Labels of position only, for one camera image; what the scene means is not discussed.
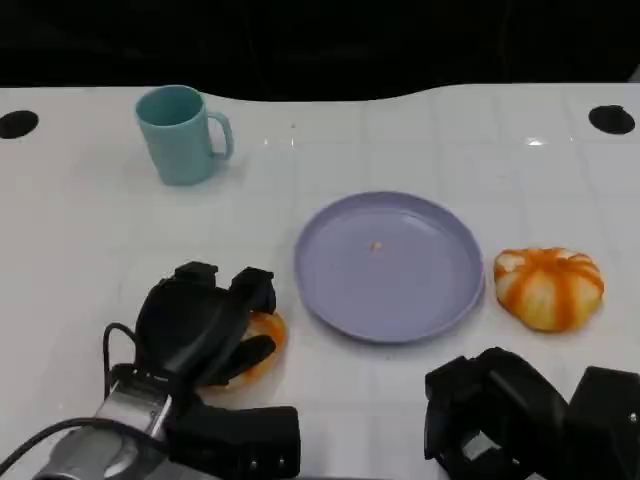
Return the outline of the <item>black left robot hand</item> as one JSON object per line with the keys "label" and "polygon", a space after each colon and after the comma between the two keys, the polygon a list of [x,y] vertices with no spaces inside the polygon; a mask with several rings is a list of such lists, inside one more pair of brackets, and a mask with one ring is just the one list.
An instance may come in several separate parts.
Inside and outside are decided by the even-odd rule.
{"label": "black left robot hand", "polygon": [[274,274],[246,267],[222,288],[217,272],[188,262],[150,290],[134,331],[139,368],[204,393],[248,386],[274,365],[287,340]]}

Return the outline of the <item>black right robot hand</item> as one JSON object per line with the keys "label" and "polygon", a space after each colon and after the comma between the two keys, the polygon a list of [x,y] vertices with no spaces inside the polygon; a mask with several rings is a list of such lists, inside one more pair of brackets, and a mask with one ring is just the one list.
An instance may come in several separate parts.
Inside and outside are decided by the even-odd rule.
{"label": "black right robot hand", "polygon": [[568,403],[531,364],[499,347],[425,375],[424,458],[450,479],[556,479]]}

